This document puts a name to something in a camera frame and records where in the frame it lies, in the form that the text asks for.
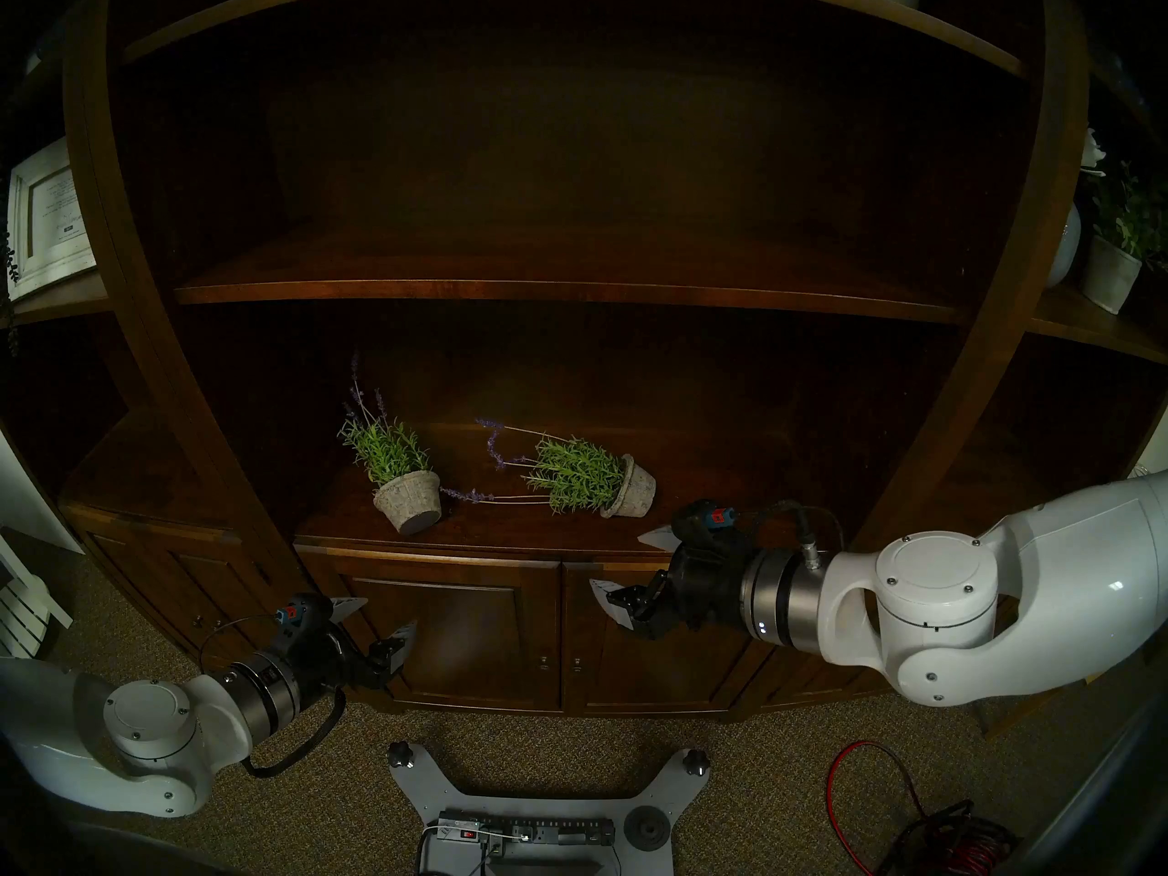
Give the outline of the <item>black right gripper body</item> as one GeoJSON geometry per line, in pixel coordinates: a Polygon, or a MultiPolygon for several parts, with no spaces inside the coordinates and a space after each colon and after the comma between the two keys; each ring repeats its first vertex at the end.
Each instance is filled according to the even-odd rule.
{"type": "Polygon", "coordinates": [[[755,557],[756,542],[748,531],[687,531],[670,559],[677,620],[693,632],[707,625],[745,632],[743,579],[755,557]]]}

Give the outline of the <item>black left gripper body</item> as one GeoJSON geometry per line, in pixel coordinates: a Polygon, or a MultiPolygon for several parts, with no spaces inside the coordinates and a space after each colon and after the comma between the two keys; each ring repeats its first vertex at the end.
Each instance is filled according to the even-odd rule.
{"type": "Polygon", "coordinates": [[[378,674],[341,627],[317,630],[292,646],[292,672],[300,703],[345,688],[378,689],[378,674]]]}

